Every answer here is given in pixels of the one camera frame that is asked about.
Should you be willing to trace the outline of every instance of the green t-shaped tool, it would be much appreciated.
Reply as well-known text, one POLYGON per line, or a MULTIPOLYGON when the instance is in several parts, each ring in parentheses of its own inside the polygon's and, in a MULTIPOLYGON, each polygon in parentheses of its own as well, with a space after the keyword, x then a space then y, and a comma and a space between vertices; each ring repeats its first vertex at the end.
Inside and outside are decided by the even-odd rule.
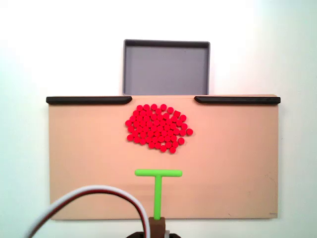
POLYGON ((136 176, 154 176, 154 220, 160 220, 160 203, 162 197, 162 177, 181 177, 181 170, 136 170, 136 176))

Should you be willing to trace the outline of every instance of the red circular token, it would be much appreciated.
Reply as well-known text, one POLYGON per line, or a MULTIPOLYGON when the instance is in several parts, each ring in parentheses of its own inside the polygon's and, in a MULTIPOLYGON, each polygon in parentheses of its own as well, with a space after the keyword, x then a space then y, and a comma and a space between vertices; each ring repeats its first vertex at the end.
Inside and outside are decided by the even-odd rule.
POLYGON ((157 128, 156 125, 154 125, 154 126, 151 127, 151 131, 157 131, 157 129, 158 129, 158 128, 157 128))
POLYGON ((156 110, 158 108, 158 106, 156 105, 156 104, 152 104, 151 105, 151 109, 154 111, 154 110, 156 110))
POLYGON ((175 129, 174 129, 174 134, 175 134, 175 135, 178 135, 178 134, 179 134, 179 129, 175 128, 175 129))
POLYGON ((158 138, 158 141, 159 141, 159 142, 164 142, 164 136, 160 136, 160 137, 158 138))
POLYGON ((128 127, 128 132, 133 132, 134 131, 134 126, 129 126, 128 127))
POLYGON ((181 119, 182 121, 186 121, 186 116, 185 116, 185 115, 181 115, 181 116, 180 116, 180 119, 181 119))
POLYGON ((158 137, 154 136, 154 137, 152 138, 152 142, 153 142, 153 143, 157 143, 158 141, 159 141, 159 138, 158 138, 158 137))
POLYGON ((187 132, 188 135, 192 135, 194 133, 192 129, 187 129, 186 132, 187 132))
POLYGON ((179 118, 180 112, 179 112, 179 111, 174 111, 174 116, 176 116, 177 118, 179 118))
POLYGON ((146 114, 147 114, 147 112, 146 112, 146 111, 144 111, 144 110, 140 111, 140 116, 145 117, 145 116, 146 116, 146 114))
POLYGON ((139 133, 135 130, 134 132, 132 132, 133 137, 136 137, 139 135, 139 133))
POLYGON ((167 119, 166 120, 166 124, 171 125, 172 124, 172 119, 171 118, 167 119))
POLYGON ((161 147, 160 147, 160 150, 161 150, 161 152, 165 152, 166 151, 166 146, 165 145, 162 145, 161 147))
POLYGON ((174 153, 176 152, 176 148, 170 147, 169 152, 170 152, 171 154, 174 154, 174 153))
POLYGON ((140 122, 140 126, 141 126, 141 127, 145 127, 146 125, 147 125, 147 123, 146 123, 145 121, 141 121, 141 122, 140 122))
POLYGON ((155 143, 153 143, 153 142, 149 143, 149 148, 150 149, 154 149, 154 147, 155 147, 155 143))
POLYGON ((165 126, 165 125, 166 125, 166 122, 165 122, 164 120, 161 120, 161 121, 159 122, 159 124, 160 124, 161 126, 165 126))
POLYGON ((179 134, 180 134, 181 136, 184 136, 184 135, 186 135, 186 131, 185 131, 185 130, 180 130, 180 131, 179 131, 179 134))
POLYGON ((168 108, 168 109, 167 109, 167 112, 168 112, 169 114, 172 114, 173 111, 174 111, 174 108, 168 108))
POLYGON ((163 114, 163 118, 164 118, 165 120, 169 119, 169 114, 168 114, 168 113, 164 113, 164 114, 163 114))
POLYGON ((158 126, 158 131, 161 132, 163 130, 163 126, 159 125, 158 126))
POLYGON ((157 115, 156 115, 156 114, 152 114, 152 115, 151 115, 151 119, 152 119, 152 120, 156 120, 156 119, 157 119, 157 115))
POLYGON ((138 132, 138 133, 141 133, 141 132, 142 132, 142 130, 143 130, 143 128, 142 128, 142 127, 140 127, 140 126, 137 128, 137 132, 138 132))
POLYGON ((183 124, 182 124, 182 129, 183 129, 183 130, 186 130, 187 127, 188 127, 188 125, 187 125, 186 123, 183 123, 183 124))
POLYGON ((173 147, 177 148, 177 147, 178 147, 178 142, 177 142, 177 141, 174 141, 174 142, 172 143, 172 145, 173 145, 173 147))
POLYGON ((160 143, 159 142, 155 143, 155 148, 157 148, 157 149, 160 148, 160 143))
POLYGON ((138 111, 142 111, 142 110, 143 110, 143 107, 142 107, 141 105, 138 105, 138 106, 137 106, 137 110, 138 110, 138 111))
POLYGON ((162 111, 165 111, 166 108, 167 108, 167 105, 165 105, 165 104, 162 104, 162 105, 160 106, 160 109, 161 109, 162 111))
POLYGON ((144 109, 145 111, 148 111, 148 110, 150 109, 149 104, 144 104, 143 109, 144 109))
POLYGON ((140 137, 136 136, 133 139, 134 143, 139 143, 140 142, 140 137))
POLYGON ((151 130, 149 130, 149 131, 148 131, 148 137, 153 137, 153 136, 154 136, 154 132, 151 131, 151 130))
POLYGON ((151 143, 152 142, 152 137, 149 137, 149 136, 145 137, 145 141, 147 143, 151 143))
POLYGON ((160 114, 162 113, 162 110, 158 108, 158 109, 155 110, 155 113, 156 113, 157 115, 160 115, 160 114))
POLYGON ((165 143, 165 146, 167 147, 167 149, 169 149, 170 147, 172 147, 172 143, 171 142, 167 142, 167 143, 165 143))
POLYGON ((183 121, 177 120, 177 122, 176 122, 176 125, 177 125, 177 126, 181 126, 182 124, 183 124, 183 121))
POLYGON ((177 117, 176 116, 172 116, 172 122, 177 122, 177 117))
POLYGON ((128 141, 132 141, 132 140, 133 140, 133 135, 131 135, 131 134, 128 135, 128 136, 127 136, 127 139, 128 139, 128 141))
POLYGON ((181 137, 181 138, 178 139, 178 144, 182 145, 184 143, 185 143, 184 138, 181 137))
POLYGON ((168 136, 172 136, 174 134, 174 131, 173 130, 169 130, 168 132, 167 132, 167 135, 168 136))
POLYGON ((141 144, 141 145, 145 145, 146 143, 147 143, 147 142, 146 142, 146 140, 145 140, 144 138, 141 138, 141 139, 140 139, 140 144, 141 144))
POLYGON ((171 140, 171 141, 176 141, 176 140, 177 140, 177 136, 176 136, 176 135, 172 135, 172 136, 170 137, 170 140, 171 140))
POLYGON ((126 125, 126 126, 130 126, 130 125, 132 125, 132 121, 127 120, 127 121, 125 122, 125 125, 126 125))

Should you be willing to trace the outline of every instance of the cable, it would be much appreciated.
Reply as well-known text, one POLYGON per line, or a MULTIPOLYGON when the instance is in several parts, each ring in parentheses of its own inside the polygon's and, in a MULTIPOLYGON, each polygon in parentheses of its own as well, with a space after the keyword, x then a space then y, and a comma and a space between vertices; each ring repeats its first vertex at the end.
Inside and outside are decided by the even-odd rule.
POLYGON ((123 191, 116 187, 106 186, 106 185, 91 185, 91 186, 85 186, 78 188, 74 191, 71 191, 70 193, 64 195, 54 203, 52 203, 46 212, 44 212, 31 226, 29 232, 25 236, 26 238, 31 238, 35 233, 41 228, 41 226, 53 215, 55 215, 60 209, 62 209, 64 206, 66 206, 68 203, 74 201, 75 199, 89 195, 94 193, 106 193, 106 194, 112 194, 116 195, 118 197, 121 197, 130 203, 137 209, 143 225, 143 230, 145 234, 145 238, 150 238, 150 224, 148 215, 142 206, 142 204, 130 193, 123 191))

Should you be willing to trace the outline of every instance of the tan board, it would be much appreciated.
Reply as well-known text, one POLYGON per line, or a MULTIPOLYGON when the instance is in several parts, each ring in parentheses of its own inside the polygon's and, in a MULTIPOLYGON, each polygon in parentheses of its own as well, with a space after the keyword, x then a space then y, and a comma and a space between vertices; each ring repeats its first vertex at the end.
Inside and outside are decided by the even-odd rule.
MULTIPOLYGON (((51 202, 86 185, 134 195, 153 216, 154 178, 136 169, 177 169, 163 178, 166 218, 277 217, 278 106, 204 105, 194 96, 133 96, 126 105, 50 105, 51 202), (128 142, 125 121, 137 105, 167 104, 194 130, 175 154, 128 142)), ((136 219, 134 207, 111 195, 79 198, 54 219, 136 219)))

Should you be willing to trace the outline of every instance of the white cable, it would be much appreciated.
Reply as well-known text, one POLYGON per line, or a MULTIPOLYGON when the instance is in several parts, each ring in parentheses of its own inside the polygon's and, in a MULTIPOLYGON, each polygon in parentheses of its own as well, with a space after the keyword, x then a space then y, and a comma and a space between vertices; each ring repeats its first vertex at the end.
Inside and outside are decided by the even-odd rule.
POLYGON ((109 193, 111 194, 111 192, 117 193, 119 195, 122 195, 124 197, 127 197, 128 199, 130 199, 134 205, 136 205, 138 207, 138 209, 140 210, 143 219, 142 219, 142 223, 143 223, 143 227, 144 227, 144 234, 145 234, 145 238, 150 238, 150 224, 149 224, 149 219, 148 219, 148 215, 144 209, 144 207, 142 206, 142 204, 139 202, 138 199, 136 199, 134 196, 132 196, 130 193, 123 191, 119 188, 116 187, 111 187, 111 186, 106 186, 106 185, 91 185, 91 186, 85 186, 85 187, 81 187, 78 188, 66 195, 64 195, 63 197, 61 197, 60 199, 58 199, 57 201, 55 201, 53 204, 51 204, 49 206, 49 208, 47 209, 46 212, 44 212, 40 217, 37 218, 37 220, 33 223, 33 225, 30 227, 30 230, 28 231, 28 233, 26 234, 26 238, 31 238, 36 231, 51 217, 53 216, 56 212, 58 212, 60 209, 62 209, 64 206, 66 206, 69 202, 72 202, 74 199, 84 196, 84 195, 88 195, 88 194, 94 194, 94 193, 109 193))

